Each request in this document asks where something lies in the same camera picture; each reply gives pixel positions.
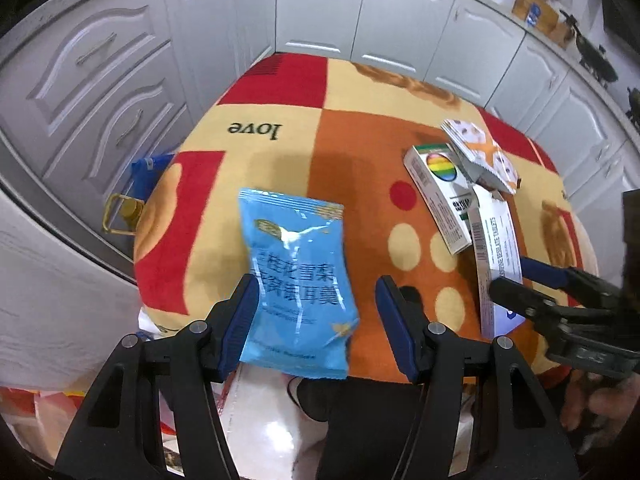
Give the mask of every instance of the blue gripper pad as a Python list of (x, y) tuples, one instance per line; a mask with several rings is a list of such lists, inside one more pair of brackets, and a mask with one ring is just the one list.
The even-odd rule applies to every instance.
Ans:
[(565, 288), (568, 285), (566, 273), (559, 267), (550, 266), (526, 256), (520, 257), (520, 267), (523, 277), (533, 282), (549, 288)]
[(381, 276), (376, 282), (376, 306), (385, 327), (398, 369), (406, 375), (409, 382), (418, 379), (418, 366), (415, 355), (415, 341), (402, 316), (401, 306), (405, 302), (390, 276)]
[(218, 371), (221, 377), (228, 376), (238, 367), (240, 354), (258, 307), (259, 296), (258, 279), (252, 274), (245, 274), (231, 298), (227, 300), (228, 308), (233, 308), (235, 305), (235, 312), (232, 314), (222, 338), (218, 361)]

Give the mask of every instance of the polka dot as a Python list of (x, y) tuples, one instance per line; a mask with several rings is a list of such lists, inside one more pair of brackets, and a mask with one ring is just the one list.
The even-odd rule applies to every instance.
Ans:
[(409, 224), (396, 224), (386, 246), (392, 263), (400, 270), (411, 270), (420, 263), (420, 238)]
[(443, 288), (436, 297), (436, 318), (454, 332), (465, 322), (465, 302), (452, 286)]
[(442, 272), (456, 270), (458, 255), (449, 252), (440, 232), (436, 232), (433, 237), (431, 237), (429, 252), (431, 253), (433, 264)]
[(404, 180), (397, 180), (389, 188), (389, 198), (398, 209), (411, 211), (418, 200), (418, 195), (414, 186)]
[(546, 372), (551, 368), (558, 366), (555, 362), (550, 361), (546, 358), (546, 350), (549, 348), (546, 343), (546, 339), (543, 338), (540, 334), (536, 334), (538, 336), (538, 348), (536, 349), (536, 356), (531, 362), (531, 370), (536, 375)]

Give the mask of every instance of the table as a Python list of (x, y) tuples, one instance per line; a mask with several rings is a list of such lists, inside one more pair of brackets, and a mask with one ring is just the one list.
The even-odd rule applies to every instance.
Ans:
[[(344, 205), (344, 254), (360, 313), (350, 375), (406, 382), (374, 302), (382, 274), (415, 286), (429, 319), (482, 339), (473, 249), (449, 254), (402, 165), (412, 145), (446, 141), (444, 119), (489, 131), (516, 167), (522, 186), (508, 202), (520, 253), (597, 273), (562, 180), (532, 140), (482, 108), (406, 76), (276, 54), (208, 110), (145, 205), (134, 266), (149, 316), (177, 331), (229, 297), (248, 270), (238, 191), (255, 187)], [(563, 292), (533, 287), (573, 304)], [(528, 322), (511, 336), (543, 382), (565, 377), (565, 368), (545, 359), (545, 341)]]

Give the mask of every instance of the cabinet door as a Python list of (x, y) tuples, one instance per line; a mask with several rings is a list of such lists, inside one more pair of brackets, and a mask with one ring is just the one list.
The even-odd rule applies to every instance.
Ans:
[(116, 81), (169, 40), (163, 0), (88, 0), (0, 72), (0, 124), (38, 175)]
[(362, 0), (351, 60), (422, 80), (453, 0)]
[(568, 70), (564, 61), (527, 34), (486, 109), (526, 132), (564, 81)]
[(527, 130), (551, 157), (571, 196), (626, 140), (611, 111), (570, 72)]
[(167, 127), (158, 135), (156, 142), (145, 156), (162, 155), (163, 153), (175, 153), (180, 148), (184, 139), (193, 130), (193, 121), (189, 109), (184, 105), (175, 115)]
[(361, 2), (277, 0), (277, 50), (351, 59)]
[(424, 80), (484, 106), (524, 34), (489, 7), (475, 0), (456, 0)]
[(640, 187), (640, 154), (628, 140), (570, 198), (598, 259), (600, 276), (622, 284), (625, 244), (622, 240), (622, 194)]
[(276, 49), (276, 0), (236, 0), (238, 77)]
[(44, 183), (101, 233), (108, 196), (122, 191), (132, 159), (148, 152), (183, 105), (168, 44), (135, 67), (89, 111), (46, 169)]
[(238, 78), (236, 0), (165, 0), (180, 76), (196, 121)]

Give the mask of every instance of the blue bag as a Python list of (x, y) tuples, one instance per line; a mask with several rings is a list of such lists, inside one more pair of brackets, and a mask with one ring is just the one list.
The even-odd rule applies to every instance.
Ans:
[(260, 303), (240, 360), (317, 378), (347, 376), (358, 311), (339, 204), (243, 188), (238, 196)]
[(158, 184), (166, 167), (174, 158), (173, 153), (165, 155), (147, 156), (131, 163), (133, 186), (131, 196), (146, 202)]

